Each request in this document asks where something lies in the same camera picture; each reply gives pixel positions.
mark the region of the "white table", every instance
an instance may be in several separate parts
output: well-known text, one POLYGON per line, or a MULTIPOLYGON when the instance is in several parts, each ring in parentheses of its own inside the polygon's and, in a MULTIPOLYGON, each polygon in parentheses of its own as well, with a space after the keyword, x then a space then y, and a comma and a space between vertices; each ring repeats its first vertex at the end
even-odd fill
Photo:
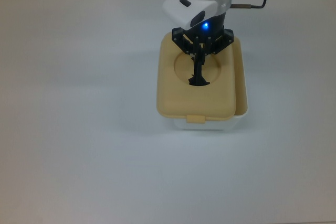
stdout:
POLYGON ((0 0, 0 223, 336 221, 336 0, 228 12, 229 133, 157 113, 163 1, 0 0))

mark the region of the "plastic container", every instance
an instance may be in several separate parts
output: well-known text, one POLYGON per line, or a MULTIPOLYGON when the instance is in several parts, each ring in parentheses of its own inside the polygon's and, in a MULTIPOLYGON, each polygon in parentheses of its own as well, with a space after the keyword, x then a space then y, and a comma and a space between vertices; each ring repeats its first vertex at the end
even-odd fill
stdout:
POLYGON ((193 63, 167 34, 161 44, 157 109, 186 130, 230 130, 247 114, 248 103, 240 41, 205 61, 203 77, 210 82, 191 86, 193 63))

